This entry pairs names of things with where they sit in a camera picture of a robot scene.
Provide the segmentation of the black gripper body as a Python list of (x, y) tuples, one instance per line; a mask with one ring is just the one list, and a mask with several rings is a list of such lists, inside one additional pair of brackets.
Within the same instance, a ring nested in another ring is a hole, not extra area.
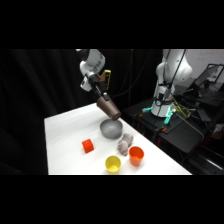
[(88, 82), (95, 93), (96, 89), (100, 90), (100, 92), (103, 93), (104, 83), (97, 74), (91, 73), (88, 77)]

